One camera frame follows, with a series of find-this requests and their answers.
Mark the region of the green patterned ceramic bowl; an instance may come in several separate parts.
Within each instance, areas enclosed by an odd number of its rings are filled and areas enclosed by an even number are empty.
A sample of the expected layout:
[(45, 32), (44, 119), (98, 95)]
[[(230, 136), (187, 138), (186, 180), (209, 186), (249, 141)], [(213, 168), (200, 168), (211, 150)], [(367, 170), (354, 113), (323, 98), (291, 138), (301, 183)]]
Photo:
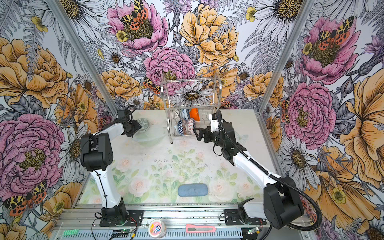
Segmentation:
[(150, 128), (150, 121), (146, 118), (140, 118), (137, 120), (141, 128), (138, 130), (138, 133), (145, 133)]

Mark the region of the dark blue patterned bowl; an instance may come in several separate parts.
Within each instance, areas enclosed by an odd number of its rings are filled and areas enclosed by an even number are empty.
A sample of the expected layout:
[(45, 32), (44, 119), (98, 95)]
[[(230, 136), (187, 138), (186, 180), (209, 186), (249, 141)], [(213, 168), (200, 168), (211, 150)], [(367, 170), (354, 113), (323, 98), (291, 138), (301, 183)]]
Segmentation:
[(194, 128), (196, 126), (196, 121), (194, 119), (189, 119), (186, 123), (186, 130), (188, 135), (194, 134)]

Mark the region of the orange plastic bowl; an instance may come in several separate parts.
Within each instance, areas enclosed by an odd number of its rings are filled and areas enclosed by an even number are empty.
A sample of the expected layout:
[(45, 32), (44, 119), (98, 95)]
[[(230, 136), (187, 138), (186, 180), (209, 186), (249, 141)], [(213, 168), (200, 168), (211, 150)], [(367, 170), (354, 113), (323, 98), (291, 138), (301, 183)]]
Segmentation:
[(189, 114), (190, 114), (191, 119), (194, 119), (197, 122), (200, 121), (200, 114), (199, 114), (199, 110), (197, 108), (190, 109)]

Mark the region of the red patterned ceramic bowl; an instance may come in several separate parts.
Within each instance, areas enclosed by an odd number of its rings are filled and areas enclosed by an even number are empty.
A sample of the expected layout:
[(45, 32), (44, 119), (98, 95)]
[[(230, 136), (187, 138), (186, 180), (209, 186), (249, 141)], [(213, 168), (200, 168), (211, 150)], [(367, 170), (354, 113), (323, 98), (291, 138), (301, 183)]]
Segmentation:
[(176, 123), (176, 133), (177, 135), (179, 136), (185, 136), (187, 134), (187, 130), (186, 130), (186, 121), (184, 120), (179, 120), (177, 123)]

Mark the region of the blue floral ceramic bowl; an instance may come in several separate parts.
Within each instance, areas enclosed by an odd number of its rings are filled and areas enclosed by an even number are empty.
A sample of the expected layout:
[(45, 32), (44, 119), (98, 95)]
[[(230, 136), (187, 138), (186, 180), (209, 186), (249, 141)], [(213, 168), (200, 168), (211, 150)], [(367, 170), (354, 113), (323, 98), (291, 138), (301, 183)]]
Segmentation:
[(191, 118), (189, 109), (180, 109), (180, 116), (183, 120), (188, 121)]

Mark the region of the steel wire dish rack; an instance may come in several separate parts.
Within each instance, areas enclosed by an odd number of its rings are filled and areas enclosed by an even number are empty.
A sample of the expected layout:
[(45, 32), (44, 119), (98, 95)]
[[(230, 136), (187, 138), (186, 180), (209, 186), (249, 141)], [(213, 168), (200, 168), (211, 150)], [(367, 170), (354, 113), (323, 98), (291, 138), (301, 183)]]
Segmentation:
[(222, 79), (214, 73), (210, 77), (200, 75), (193, 79), (175, 79), (169, 73), (161, 74), (161, 95), (166, 102), (167, 132), (170, 143), (175, 139), (189, 138), (193, 135), (179, 136), (176, 133), (176, 123), (172, 110), (197, 108), (200, 121), (196, 121), (197, 128), (210, 125), (208, 115), (213, 114), (221, 105)]

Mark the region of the white black lattice bowl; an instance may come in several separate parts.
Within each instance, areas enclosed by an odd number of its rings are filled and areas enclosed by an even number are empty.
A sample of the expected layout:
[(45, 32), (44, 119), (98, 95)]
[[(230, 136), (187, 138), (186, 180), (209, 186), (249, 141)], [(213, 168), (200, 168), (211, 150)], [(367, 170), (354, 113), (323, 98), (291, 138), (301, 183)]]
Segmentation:
[(173, 118), (175, 121), (179, 121), (180, 120), (180, 112), (179, 110), (175, 109), (175, 110), (172, 110), (172, 113), (173, 113)]

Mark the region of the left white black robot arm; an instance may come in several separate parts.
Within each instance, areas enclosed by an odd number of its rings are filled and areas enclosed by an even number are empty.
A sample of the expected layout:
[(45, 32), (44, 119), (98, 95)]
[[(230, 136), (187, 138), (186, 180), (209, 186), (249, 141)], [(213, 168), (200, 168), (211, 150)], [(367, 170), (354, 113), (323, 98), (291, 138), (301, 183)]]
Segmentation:
[(81, 137), (81, 165), (93, 176), (102, 199), (101, 226), (123, 226), (129, 213), (116, 188), (111, 164), (114, 160), (112, 140), (125, 135), (132, 138), (142, 126), (133, 119), (137, 107), (130, 105), (118, 111), (117, 119), (94, 134)]

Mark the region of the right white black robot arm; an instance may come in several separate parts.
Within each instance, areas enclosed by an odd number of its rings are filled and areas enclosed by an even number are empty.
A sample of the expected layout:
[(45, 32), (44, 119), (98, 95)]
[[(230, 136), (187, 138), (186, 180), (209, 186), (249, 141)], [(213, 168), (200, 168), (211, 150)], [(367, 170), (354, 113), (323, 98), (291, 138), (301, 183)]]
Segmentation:
[(221, 148), (222, 156), (233, 166), (243, 170), (263, 189), (263, 213), (251, 213), (245, 201), (244, 212), (249, 218), (266, 218), (276, 228), (288, 226), (301, 230), (302, 226), (292, 223), (304, 214), (304, 207), (300, 196), (303, 192), (296, 187), (289, 177), (281, 177), (265, 168), (256, 161), (247, 149), (237, 142), (231, 122), (222, 119), (221, 112), (209, 115), (211, 124), (206, 128), (194, 128), (194, 134), (199, 142), (214, 143)]

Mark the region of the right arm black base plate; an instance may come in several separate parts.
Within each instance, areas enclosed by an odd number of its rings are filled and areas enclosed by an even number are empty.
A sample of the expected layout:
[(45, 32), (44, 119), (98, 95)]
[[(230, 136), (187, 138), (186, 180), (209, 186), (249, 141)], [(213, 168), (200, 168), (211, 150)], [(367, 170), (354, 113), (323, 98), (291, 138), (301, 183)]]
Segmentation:
[(245, 212), (240, 209), (225, 209), (225, 222), (227, 226), (237, 226), (237, 225), (249, 225), (250, 222), (247, 221), (245, 217)]

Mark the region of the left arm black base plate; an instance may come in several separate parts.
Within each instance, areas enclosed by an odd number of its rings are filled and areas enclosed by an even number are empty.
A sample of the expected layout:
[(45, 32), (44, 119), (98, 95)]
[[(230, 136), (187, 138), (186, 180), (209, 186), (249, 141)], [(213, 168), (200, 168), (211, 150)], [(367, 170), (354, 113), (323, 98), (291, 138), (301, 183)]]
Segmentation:
[(99, 225), (101, 227), (136, 227), (141, 226), (143, 210), (127, 210), (124, 213), (108, 213), (102, 217)]

